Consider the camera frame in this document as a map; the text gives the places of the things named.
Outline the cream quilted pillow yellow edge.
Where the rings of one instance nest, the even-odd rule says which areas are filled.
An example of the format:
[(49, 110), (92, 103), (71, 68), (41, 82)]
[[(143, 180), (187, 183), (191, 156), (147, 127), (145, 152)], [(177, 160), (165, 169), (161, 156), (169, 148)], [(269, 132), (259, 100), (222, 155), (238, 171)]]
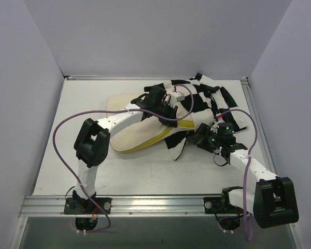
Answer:
[[(141, 93), (120, 93), (111, 95), (106, 102), (106, 110), (120, 110), (126, 107)], [(178, 121), (178, 127), (162, 125), (157, 117), (150, 117), (141, 122), (130, 125), (110, 139), (113, 150), (119, 153), (132, 153), (146, 148), (176, 131), (189, 131), (194, 129), (191, 116)]]

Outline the black white checkered pillowcase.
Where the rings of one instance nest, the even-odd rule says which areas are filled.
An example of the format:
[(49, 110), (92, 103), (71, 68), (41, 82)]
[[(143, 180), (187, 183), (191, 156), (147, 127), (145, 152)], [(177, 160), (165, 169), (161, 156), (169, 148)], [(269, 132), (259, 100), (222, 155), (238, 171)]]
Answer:
[(178, 87), (185, 99), (177, 103), (177, 118), (192, 112), (183, 120), (177, 121), (178, 127), (166, 127), (159, 121), (146, 125), (146, 135), (140, 147), (148, 147), (163, 140), (173, 160), (177, 160), (183, 152), (188, 141), (202, 124), (213, 126), (215, 116), (225, 113), (220, 119), (229, 122), (233, 126), (233, 132), (241, 132), (248, 129), (248, 124), (239, 112), (228, 112), (238, 108), (236, 100), (224, 87), (202, 74), (188, 80), (169, 80), (158, 84), (159, 87), (170, 93), (174, 87)]

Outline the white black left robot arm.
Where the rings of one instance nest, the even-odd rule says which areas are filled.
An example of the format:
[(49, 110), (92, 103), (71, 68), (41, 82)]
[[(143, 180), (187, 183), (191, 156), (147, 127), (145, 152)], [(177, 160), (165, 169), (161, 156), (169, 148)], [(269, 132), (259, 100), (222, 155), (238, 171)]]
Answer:
[(80, 212), (90, 213), (94, 209), (96, 174), (98, 166), (108, 155), (110, 138), (154, 114), (165, 117), (160, 121), (166, 125), (176, 125), (176, 121), (168, 119), (176, 118), (176, 104), (184, 98), (181, 92), (166, 93), (161, 87), (153, 86), (148, 93), (133, 99), (119, 113), (99, 120), (89, 118), (84, 121), (74, 143), (79, 181), (73, 190), (73, 200)]

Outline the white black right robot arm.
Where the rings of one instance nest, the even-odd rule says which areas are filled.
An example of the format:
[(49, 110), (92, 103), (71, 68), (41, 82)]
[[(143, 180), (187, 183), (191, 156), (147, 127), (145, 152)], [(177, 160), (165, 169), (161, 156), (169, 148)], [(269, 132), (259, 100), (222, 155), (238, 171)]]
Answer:
[(261, 228), (275, 227), (299, 220), (294, 184), (288, 177), (269, 171), (248, 154), (248, 148), (236, 141), (232, 124), (220, 123), (217, 128), (201, 124), (188, 136), (188, 142), (222, 157), (226, 164), (243, 173), (244, 182), (255, 185), (253, 192), (240, 186), (222, 190), (218, 203), (206, 207), (212, 213), (230, 214), (246, 210), (255, 217)]

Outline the aluminium right side rail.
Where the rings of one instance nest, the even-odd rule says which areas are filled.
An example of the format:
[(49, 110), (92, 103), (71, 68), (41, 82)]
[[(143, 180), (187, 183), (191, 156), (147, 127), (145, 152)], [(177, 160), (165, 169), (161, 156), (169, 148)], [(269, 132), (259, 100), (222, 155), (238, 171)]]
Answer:
[(242, 90), (247, 102), (247, 106), (250, 112), (250, 115), (252, 116), (252, 118), (254, 119), (256, 126), (257, 126), (257, 132), (258, 132), (258, 144), (255, 146), (255, 148), (253, 149), (254, 151), (259, 151), (258, 154), (260, 154), (261, 156), (258, 157), (258, 159), (260, 157), (262, 157), (263, 162), (264, 162), (264, 166), (272, 171), (273, 173), (276, 173), (276, 169), (274, 167), (274, 163), (273, 163), (273, 159), (267, 144), (267, 140), (265, 137), (265, 133), (262, 127), (262, 123), (260, 121), (260, 117), (258, 115), (257, 112), (257, 108), (254, 102), (254, 99), (252, 97), (252, 92), (250, 89), (250, 84), (249, 84), (249, 78), (245, 77), (241, 79), (241, 86), (242, 86)]

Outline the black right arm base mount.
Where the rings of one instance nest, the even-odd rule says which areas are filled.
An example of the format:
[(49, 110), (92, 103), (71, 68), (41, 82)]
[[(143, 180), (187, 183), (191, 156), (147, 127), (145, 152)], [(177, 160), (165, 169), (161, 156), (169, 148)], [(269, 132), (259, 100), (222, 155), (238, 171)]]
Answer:
[(230, 205), (223, 201), (220, 196), (209, 196), (203, 198), (204, 212), (206, 214), (243, 214), (243, 209)]

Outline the aluminium front frame rail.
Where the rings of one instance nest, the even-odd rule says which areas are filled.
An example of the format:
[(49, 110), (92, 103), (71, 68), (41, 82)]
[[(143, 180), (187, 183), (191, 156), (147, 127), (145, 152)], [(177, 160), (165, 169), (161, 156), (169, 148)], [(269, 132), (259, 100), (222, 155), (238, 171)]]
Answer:
[[(221, 195), (153, 195), (153, 196), (100, 196), (112, 198), (109, 217), (165, 217), (205, 216), (203, 198)], [(64, 214), (65, 196), (29, 196), (23, 201), (21, 217), (100, 217), (102, 214)]]

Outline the aluminium frame rail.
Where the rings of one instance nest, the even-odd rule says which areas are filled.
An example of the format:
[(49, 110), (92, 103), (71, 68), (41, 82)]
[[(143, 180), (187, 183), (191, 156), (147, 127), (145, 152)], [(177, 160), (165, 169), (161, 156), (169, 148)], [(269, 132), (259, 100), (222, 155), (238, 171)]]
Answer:
[(66, 75), (66, 80), (98, 80), (97, 75)]
[[(203, 198), (221, 195), (153, 195), (153, 196), (100, 196), (112, 198), (109, 217), (165, 217), (205, 216)], [(21, 217), (100, 217), (102, 214), (64, 214), (65, 196), (29, 196), (23, 201)]]

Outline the aluminium back frame rail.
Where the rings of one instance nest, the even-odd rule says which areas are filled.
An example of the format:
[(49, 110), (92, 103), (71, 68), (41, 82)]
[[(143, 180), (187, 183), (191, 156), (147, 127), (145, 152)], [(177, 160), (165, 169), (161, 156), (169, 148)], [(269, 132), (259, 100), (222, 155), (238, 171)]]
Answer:
[(97, 75), (66, 75), (66, 80), (98, 80)]

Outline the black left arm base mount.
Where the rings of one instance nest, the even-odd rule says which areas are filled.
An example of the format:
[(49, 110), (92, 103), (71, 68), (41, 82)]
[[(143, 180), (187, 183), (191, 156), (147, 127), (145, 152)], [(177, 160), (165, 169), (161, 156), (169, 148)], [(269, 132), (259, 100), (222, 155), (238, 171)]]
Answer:
[[(106, 214), (110, 214), (112, 198), (95, 197), (94, 201)], [(73, 197), (70, 197), (66, 199), (63, 213), (67, 215), (95, 214), (95, 209), (97, 209), (97, 214), (102, 214), (101, 210), (90, 200), (86, 200), (83, 204), (80, 204)]]

